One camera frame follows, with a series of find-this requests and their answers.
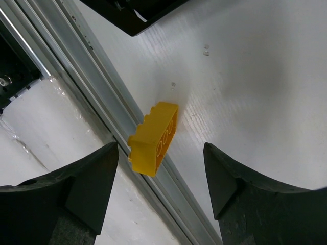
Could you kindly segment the yellow lego brick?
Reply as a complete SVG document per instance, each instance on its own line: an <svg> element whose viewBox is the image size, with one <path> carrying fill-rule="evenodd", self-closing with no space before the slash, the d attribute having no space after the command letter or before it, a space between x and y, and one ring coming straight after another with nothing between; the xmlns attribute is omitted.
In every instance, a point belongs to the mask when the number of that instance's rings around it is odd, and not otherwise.
<svg viewBox="0 0 327 245"><path fill-rule="evenodd" d="M176 104L159 102L129 136L128 160L134 172L156 176L176 132L178 109Z"/></svg>

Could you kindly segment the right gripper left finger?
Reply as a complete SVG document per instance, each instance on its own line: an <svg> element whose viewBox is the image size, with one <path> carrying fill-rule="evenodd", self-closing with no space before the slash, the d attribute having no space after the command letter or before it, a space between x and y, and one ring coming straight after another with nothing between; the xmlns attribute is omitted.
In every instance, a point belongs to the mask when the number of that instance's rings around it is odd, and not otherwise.
<svg viewBox="0 0 327 245"><path fill-rule="evenodd" d="M94 244L119 161L116 142L19 185L1 187L1 244Z"/></svg>

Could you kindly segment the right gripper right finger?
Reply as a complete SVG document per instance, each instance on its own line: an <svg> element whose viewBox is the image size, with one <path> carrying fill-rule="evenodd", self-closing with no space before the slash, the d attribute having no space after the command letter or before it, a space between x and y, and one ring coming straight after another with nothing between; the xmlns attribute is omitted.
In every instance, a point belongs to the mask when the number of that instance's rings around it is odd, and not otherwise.
<svg viewBox="0 0 327 245"><path fill-rule="evenodd" d="M267 177L211 143L203 149L214 219L224 244L326 244L326 189Z"/></svg>

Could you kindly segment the black compartment tray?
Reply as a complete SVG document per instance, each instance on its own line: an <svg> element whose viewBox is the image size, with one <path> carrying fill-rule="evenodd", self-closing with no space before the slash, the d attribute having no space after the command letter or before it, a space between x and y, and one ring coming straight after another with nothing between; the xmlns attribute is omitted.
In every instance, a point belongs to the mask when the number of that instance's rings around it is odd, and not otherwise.
<svg viewBox="0 0 327 245"><path fill-rule="evenodd" d="M82 1L82 3L131 37L142 33L185 2L184 0Z"/></svg>

